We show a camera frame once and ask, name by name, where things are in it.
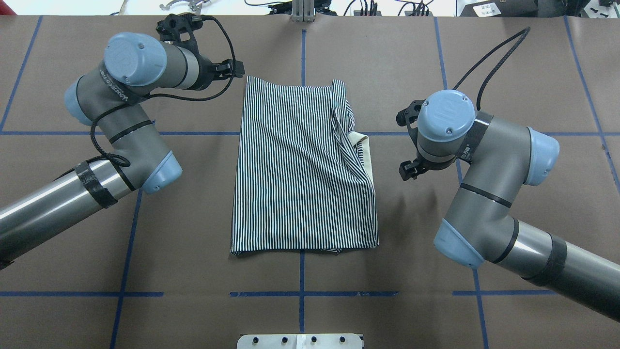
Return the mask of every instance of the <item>black cable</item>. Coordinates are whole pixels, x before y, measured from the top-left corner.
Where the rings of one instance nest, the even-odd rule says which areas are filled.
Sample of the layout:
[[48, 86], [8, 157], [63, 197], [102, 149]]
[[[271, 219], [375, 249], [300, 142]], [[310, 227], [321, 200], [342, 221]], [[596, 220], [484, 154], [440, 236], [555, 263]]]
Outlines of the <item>black cable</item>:
[[[99, 161], [99, 160], [105, 160], [105, 157], [103, 155], [95, 156], [94, 158], [90, 158], [90, 159], [86, 160], [86, 163], [92, 163], [92, 162]], [[64, 177], [64, 176], [70, 174], [73, 171], [75, 171], [75, 168], [72, 168], [72, 169], [66, 171], [65, 173], [63, 173], [60, 176], [56, 177], [56, 179], [58, 179], [60, 177]]]
[[206, 15], [202, 15], [202, 20], [212, 20], [213, 22], [215, 22], [219, 29], [222, 31], [222, 34], [224, 34], [224, 36], [226, 37], [226, 41], [228, 41], [228, 47], [230, 47], [231, 49], [231, 56], [232, 56], [232, 72], [231, 72], [231, 77], [230, 79], [228, 79], [228, 83], [226, 83], [226, 86], [224, 86], [224, 88], [210, 96], [210, 97], [204, 97], [204, 98], [191, 98], [191, 97], [183, 97], [183, 96], [175, 96], [173, 94], [167, 94], [167, 93], [156, 93], [156, 94], [147, 94], [145, 97], [146, 98], [155, 98], [155, 97], [168, 97], [168, 98], [174, 98], [174, 99], [180, 99], [182, 101], [190, 101], [190, 102], [204, 102], [204, 101], [210, 101], [214, 98], [220, 97], [224, 92], [226, 92], [226, 90], [230, 87], [230, 85], [233, 83], [233, 79], [234, 79], [234, 75], [235, 75], [235, 70], [236, 70], [236, 58], [234, 55], [234, 48], [233, 48], [233, 43], [231, 42], [231, 38], [228, 36], [228, 33], [226, 33], [226, 30], [224, 30], [224, 27], [222, 26], [222, 23], [220, 23], [217, 18], [213, 17], [213, 16], [206, 16]]
[[349, 5], [347, 6], [347, 9], [346, 9], [346, 10], [345, 10], [345, 12], [342, 14], [343, 16], [346, 16], [346, 15], [347, 15], [348, 10], [351, 8], [351, 5], [353, 5], [353, 3], [354, 3], [355, 1], [356, 1], [356, 0], [351, 0], [351, 2], [349, 3]]
[[409, 5], [409, 4], [412, 4], [412, 5], [414, 6], [414, 11], [415, 11], [415, 5], [416, 5], [416, 3], [415, 3], [415, 2], [411, 2], [411, 1], [406, 1], [406, 2], [405, 2], [405, 4], [401, 7], [401, 10], [400, 10], [400, 11], [398, 11], [398, 14], [397, 14], [396, 16], [397, 16], [397, 17], [398, 17], [398, 16], [400, 16], [400, 15], [401, 15], [401, 12], [402, 12], [402, 10], [405, 8], [405, 6], [407, 6], [407, 5]]
[[489, 83], [493, 75], [499, 70], [499, 68], [504, 64], [504, 62], [506, 62], [508, 57], [510, 57], [510, 55], [516, 50], [516, 48], [519, 47], [519, 45], [521, 45], [521, 42], [525, 40], [525, 37], [528, 36], [528, 33], [529, 33], [529, 27], [526, 27], [519, 33], [521, 34], [521, 37], [519, 38], [519, 40], [517, 40], [515, 44], [512, 45], [512, 47], [508, 50], [508, 52], [506, 52], [504, 57], [502, 57], [499, 63], [497, 63], [495, 68], [491, 70], [489, 75], [487, 75], [486, 79], [482, 82], [482, 85], [480, 86], [480, 90], [478, 90], [478, 98], [476, 98], [476, 108], [478, 110], [480, 110], [480, 101], [482, 99], [482, 93], [484, 92], [484, 88], [487, 87], [487, 83]]
[[[95, 118], [95, 120], [92, 121], [91, 132], [90, 132], [91, 142], [92, 142], [92, 145], [95, 147], [95, 149], [97, 149], [97, 151], [101, 155], [95, 156], [93, 158], [90, 158], [90, 159], [86, 160], [87, 163], [92, 163], [93, 161], [99, 161], [99, 160], [108, 160], [109, 162], [113, 163], [114, 165], [117, 165], [117, 166], [120, 166], [120, 167], [129, 167], [131, 165], [131, 162], [129, 160], [127, 160], [127, 158], [125, 158], [124, 156], [121, 156], [121, 155], [118, 155], [118, 154], [107, 153], [105, 150], [103, 150], [101, 148], [101, 146], [97, 142], [97, 139], [95, 138], [95, 129], [97, 128], [97, 124], [99, 123], [99, 121], [101, 121], [101, 119], [103, 119], [104, 117], [110, 115], [111, 113], [113, 113], [115, 111], [119, 111], [120, 109], [127, 108], [129, 106], [130, 106], [129, 104], [120, 104], [118, 106], [115, 106], [114, 108], [111, 108], [111, 109], [101, 113], [100, 116], [97, 116]], [[72, 168], [72, 169], [66, 171], [65, 173], [61, 174], [56, 179], [58, 179], [60, 177], [63, 177], [63, 176], [66, 176], [66, 175], [70, 174], [71, 172], [73, 172], [74, 170], [75, 169]]]
[[452, 89], [458, 89], [459, 86], [463, 83], [463, 81], [465, 81], [465, 79], [469, 76], [469, 74], [471, 74], [472, 71], [474, 71], [476, 68], [478, 68], [478, 66], [480, 64], [482, 64], [482, 62], [484, 60], [486, 60], [489, 56], [491, 56], [495, 51], [499, 50], [502, 46], [506, 45], [508, 42], [511, 42], [512, 40], [516, 39], [519, 35], [525, 34], [527, 35], [529, 33], [529, 27], [523, 29], [522, 31], [518, 32], [515, 35], [512, 35], [509, 39], [504, 40], [504, 42], [502, 42], [501, 44], [495, 46], [491, 51], [489, 51], [486, 55], [484, 55], [484, 57], [482, 57], [473, 67], [471, 67], [469, 69], [469, 71], [467, 71], [467, 73], [465, 73], [465, 75], [463, 75], [463, 77], [459, 80], [458, 83], [456, 83], [456, 85], [452, 88]]
[[243, 2], [248, 6], [266, 6], [266, 5], [272, 5], [272, 4], [283, 4], [283, 2], [281, 1], [266, 2], [264, 4], [248, 4], [247, 0], [243, 0]]
[[91, 142], [92, 142], [93, 146], [95, 146], [95, 149], [97, 149], [97, 151], [101, 154], [101, 156], [106, 158], [109, 162], [111, 162], [111, 163], [113, 163], [113, 164], [115, 164], [117, 166], [120, 166], [120, 167], [129, 167], [131, 165], [131, 163], [124, 156], [107, 153], [105, 150], [103, 150], [103, 148], [101, 148], [101, 146], [97, 142], [97, 139], [95, 138], [95, 129], [97, 128], [97, 124], [99, 123], [99, 121], [101, 119], [103, 119], [104, 117], [110, 115], [111, 113], [113, 113], [115, 111], [119, 111], [120, 109], [127, 108], [129, 106], [130, 106], [129, 104], [121, 104], [121, 105], [115, 106], [114, 108], [109, 109], [109, 110], [101, 113], [101, 115], [97, 116], [92, 121], [92, 124], [91, 124]]

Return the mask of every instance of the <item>black and white stripes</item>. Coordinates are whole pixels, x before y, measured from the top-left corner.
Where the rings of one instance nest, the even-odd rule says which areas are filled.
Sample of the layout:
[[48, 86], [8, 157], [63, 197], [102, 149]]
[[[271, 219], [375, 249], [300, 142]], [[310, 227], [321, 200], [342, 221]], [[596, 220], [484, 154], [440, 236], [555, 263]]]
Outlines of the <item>black and white stripes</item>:
[[343, 82], [248, 76], [231, 253], [378, 244], [368, 137], [354, 129]]

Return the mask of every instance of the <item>blue tape line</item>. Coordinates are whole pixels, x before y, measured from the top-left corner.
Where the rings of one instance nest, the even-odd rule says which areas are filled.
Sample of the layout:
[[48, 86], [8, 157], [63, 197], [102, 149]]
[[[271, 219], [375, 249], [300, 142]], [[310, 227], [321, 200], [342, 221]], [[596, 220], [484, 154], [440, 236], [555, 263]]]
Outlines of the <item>blue tape line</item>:
[[463, 183], [463, 172], [461, 171], [461, 160], [456, 159], [456, 176], [459, 178], [459, 183]]
[[35, 136], [88, 136], [88, 131], [2, 131], [0, 135], [35, 135]]
[[136, 237], [136, 228], [138, 226], [138, 212], [142, 203], [142, 189], [138, 190], [138, 198], [136, 200], [136, 208], [133, 211], [133, 221], [131, 223], [131, 233], [129, 235], [129, 244], [127, 246], [127, 255], [125, 257], [125, 267], [123, 268], [123, 279], [120, 283], [120, 295], [118, 296], [117, 312], [114, 318], [114, 327], [112, 329], [112, 339], [110, 340], [110, 349], [114, 349], [118, 334], [118, 325], [120, 323], [120, 314], [123, 309], [123, 298], [125, 298], [125, 288], [127, 286], [127, 277], [129, 275], [129, 264], [131, 261], [131, 251], [133, 250], [133, 241]]
[[301, 30], [301, 85], [306, 85], [306, 29]]
[[163, 292], [125, 292], [123, 297], [163, 297]]
[[543, 132], [544, 134], [551, 137], [565, 137], [565, 136], [578, 136], [578, 137], [592, 137], [599, 136], [596, 132]]
[[230, 292], [231, 297], [299, 297], [299, 291]]
[[614, 178], [616, 190], [618, 190], [618, 193], [620, 193], [620, 181], [618, 181], [618, 173], [616, 172], [614, 161], [611, 159], [611, 155], [609, 154], [609, 147], [607, 146], [607, 141], [605, 140], [605, 136], [603, 135], [603, 128], [601, 127], [601, 122], [599, 121], [598, 115], [596, 114], [594, 103], [592, 103], [592, 97], [590, 95], [590, 90], [588, 89], [588, 85], [585, 82], [585, 77], [583, 76], [583, 71], [581, 69], [581, 64], [579, 63], [579, 58], [577, 58], [577, 51], [575, 50], [575, 44], [573, 43], [573, 35], [570, 32], [569, 18], [567, 16], [564, 16], [564, 25], [566, 26], [566, 34], [569, 37], [570, 50], [573, 52], [573, 58], [575, 59], [575, 64], [577, 66], [577, 72], [579, 73], [579, 78], [582, 81], [583, 90], [585, 91], [586, 98], [588, 99], [588, 104], [590, 105], [592, 116], [594, 117], [594, 123], [596, 124], [596, 129], [598, 130], [598, 134], [601, 137], [601, 142], [603, 143], [603, 146], [605, 148], [605, 156], [607, 157], [607, 162], [609, 163], [609, 168]]
[[439, 51], [439, 64], [441, 66], [441, 77], [443, 78], [443, 89], [448, 89], [448, 79], [446, 77], [446, 66], [443, 64], [443, 51], [441, 50], [441, 38], [439, 36], [439, 20], [433, 17], [435, 21], [435, 37], [437, 38], [437, 50]]
[[26, 50], [26, 55], [24, 56], [24, 60], [22, 61], [22, 66], [19, 68], [19, 72], [17, 73], [17, 78], [15, 79], [15, 84], [13, 85], [13, 90], [11, 91], [9, 102], [6, 104], [4, 115], [2, 116], [2, 121], [0, 121], [0, 131], [3, 130], [4, 123], [6, 122], [6, 118], [9, 116], [9, 111], [11, 110], [11, 104], [13, 104], [13, 98], [15, 97], [15, 93], [17, 92], [19, 81], [22, 79], [22, 74], [24, 74], [24, 69], [26, 68], [26, 63], [28, 63], [28, 58], [30, 57], [30, 52], [32, 51], [32, 46], [35, 43], [35, 39], [37, 38], [38, 30], [41, 27], [42, 20], [43, 20], [43, 16], [39, 16], [39, 19], [37, 21], [37, 26], [35, 27], [35, 31], [32, 33], [32, 38], [30, 39], [30, 44], [28, 45], [28, 50]]
[[306, 330], [304, 315], [304, 292], [306, 291], [306, 252], [299, 251], [299, 332]]
[[556, 295], [554, 291], [548, 289], [516, 289], [506, 291], [453, 291], [453, 296], [549, 296]]
[[[118, 297], [120, 292], [0, 291], [0, 297]], [[127, 292], [125, 297], [163, 297], [163, 292]]]
[[0, 297], [118, 297], [119, 292], [4, 291]]
[[215, 131], [215, 132], [201, 132], [201, 131], [163, 131], [159, 133], [162, 136], [238, 136], [238, 131]]
[[[361, 134], [369, 136], [409, 136], [407, 132], [391, 131], [360, 131]], [[598, 132], [543, 132], [551, 137], [599, 137]], [[239, 131], [162, 131], [162, 136], [238, 136]], [[0, 135], [42, 135], [42, 136], [88, 136], [88, 131], [0, 131]], [[618, 137], [620, 132], [603, 132], [605, 137]]]
[[480, 292], [480, 281], [478, 280], [478, 270], [473, 269], [474, 285], [476, 287], [476, 301], [478, 303], [478, 316], [480, 317], [480, 328], [482, 329], [482, 343], [484, 349], [489, 349], [489, 338], [487, 336], [487, 324], [484, 320], [484, 309], [482, 308], [482, 294]]
[[398, 291], [307, 291], [306, 297], [394, 297], [398, 294]]
[[[304, 297], [394, 297], [399, 291], [305, 291]], [[299, 297], [298, 291], [253, 291], [253, 292], [230, 292], [235, 297]]]

